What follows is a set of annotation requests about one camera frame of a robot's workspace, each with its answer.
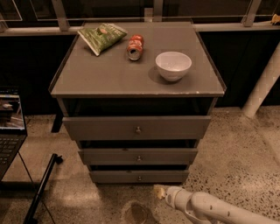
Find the concrete floor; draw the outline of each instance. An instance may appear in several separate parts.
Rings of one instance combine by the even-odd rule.
[[[215,108],[213,120],[199,143],[199,153],[183,184],[228,203],[280,221],[280,107],[262,107],[254,119],[239,108]],[[153,193],[153,185],[92,183],[75,142],[64,127],[51,133],[53,116],[28,116],[28,134],[20,153],[34,181],[40,181],[53,153],[56,164],[43,201],[55,223],[191,223]],[[28,182],[19,155],[3,181]],[[0,223],[23,223],[32,193],[0,192]],[[39,203],[34,218],[53,223]]]

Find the open drawer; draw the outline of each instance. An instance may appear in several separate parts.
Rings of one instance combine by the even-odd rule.
[[[65,117],[73,140],[201,139],[211,117],[204,116],[110,116]]]
[[[190,165],[197,149],[85,149],[84,165]]]
[[[188,174],[188,170],[91,171],[90,177],[93,182],[100,184],[183,183]]]

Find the railing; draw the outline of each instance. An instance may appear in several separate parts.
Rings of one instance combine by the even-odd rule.
[[[270,20],[280,12],[279,2],[280,0],[0,0],[0,35],[65,34],[76,32],[84,21],[161,22],[191,19],[201,31],[277,29],[278,27],[272,27]]]

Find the red can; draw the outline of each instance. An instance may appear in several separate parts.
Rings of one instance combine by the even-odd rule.
[[[131,60],[139,60],[143,54],[144,38],[135,34],[129,39],[129,45],[127,47],[127,54]]]

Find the laptop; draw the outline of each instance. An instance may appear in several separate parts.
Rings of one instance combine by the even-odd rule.
[[[27,137],[17,87],[0,86],[0,181]]]

